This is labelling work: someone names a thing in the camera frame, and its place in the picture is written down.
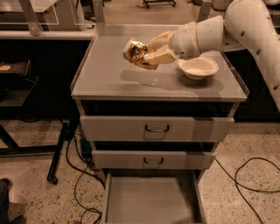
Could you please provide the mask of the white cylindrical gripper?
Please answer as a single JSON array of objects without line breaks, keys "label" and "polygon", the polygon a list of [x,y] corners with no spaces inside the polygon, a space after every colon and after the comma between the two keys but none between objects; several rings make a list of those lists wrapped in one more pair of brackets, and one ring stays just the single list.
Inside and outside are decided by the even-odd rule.
[{"label": "white cylindrical gripper", "polygon": [[143,56],[145,63],[153,70],[159,65],[173,63],[178,57],[190,60],[201,55],[197,43],[197,24],[194,22],[181,25],[175,32],[161,33],[152,38],[147,46],[156,50]]}]

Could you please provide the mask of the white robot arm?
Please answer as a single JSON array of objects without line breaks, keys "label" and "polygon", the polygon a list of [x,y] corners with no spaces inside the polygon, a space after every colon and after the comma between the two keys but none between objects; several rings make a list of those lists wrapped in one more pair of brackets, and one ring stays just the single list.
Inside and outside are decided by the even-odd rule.
[{"label": "white robot arm", "polygon": [[150,65],[190,60],[210,51],[246,49],[280,109],[280,39],[262,0],[234,0],[224,16],[181,25],[151,39],[156,51],[143,56]]}]

